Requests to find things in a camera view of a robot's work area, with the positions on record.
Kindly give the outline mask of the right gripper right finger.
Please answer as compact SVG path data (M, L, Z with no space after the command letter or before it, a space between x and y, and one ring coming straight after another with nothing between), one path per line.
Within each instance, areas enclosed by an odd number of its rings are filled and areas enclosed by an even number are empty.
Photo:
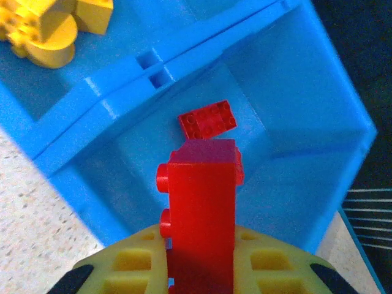
M359 294L326 260L237 225L233 294Z

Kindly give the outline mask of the red lego brick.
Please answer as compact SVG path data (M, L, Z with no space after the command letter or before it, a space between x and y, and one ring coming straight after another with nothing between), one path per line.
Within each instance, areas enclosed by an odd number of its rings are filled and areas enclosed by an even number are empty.
M227 100L183 113L178 121L187 140L210 139L237 126Z
M157 169L169 207L160 217L170 294L233 294L236 187L243 182L233 139L188 140Z

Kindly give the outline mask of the blue three-compartment bin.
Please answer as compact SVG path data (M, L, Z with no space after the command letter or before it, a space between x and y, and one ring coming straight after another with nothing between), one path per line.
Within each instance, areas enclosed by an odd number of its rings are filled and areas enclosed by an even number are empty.
M177 117L227 100L236 222L316 251L376 131L311 0L114 0L75 46L45 69L0 41L0 126L101 242L158 223Z

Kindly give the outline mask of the yellow lego brick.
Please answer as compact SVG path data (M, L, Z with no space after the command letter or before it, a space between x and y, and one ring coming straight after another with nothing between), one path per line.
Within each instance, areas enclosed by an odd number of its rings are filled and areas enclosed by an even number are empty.
M0 0L0 27L46 41L61 22L61 0Z
M113 13L113 0L76 0L73 16L78 30L104 35Z

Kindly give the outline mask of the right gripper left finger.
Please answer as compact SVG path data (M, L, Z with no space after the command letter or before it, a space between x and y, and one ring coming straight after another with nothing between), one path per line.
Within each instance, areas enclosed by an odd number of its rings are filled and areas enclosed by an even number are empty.
M166 242L159 226L80 260L50 294L169 294Z

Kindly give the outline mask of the round yellow lego piece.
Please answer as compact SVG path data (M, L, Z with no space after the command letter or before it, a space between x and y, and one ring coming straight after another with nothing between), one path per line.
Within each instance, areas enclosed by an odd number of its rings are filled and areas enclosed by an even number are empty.
M58 15L61 16L59 26L44 42L20 30L7 32L2 26L0 40L8 41L11 50L19 58L28 58L34 64L49 69L63 67L74 57L78 28L71 14L58 12Z

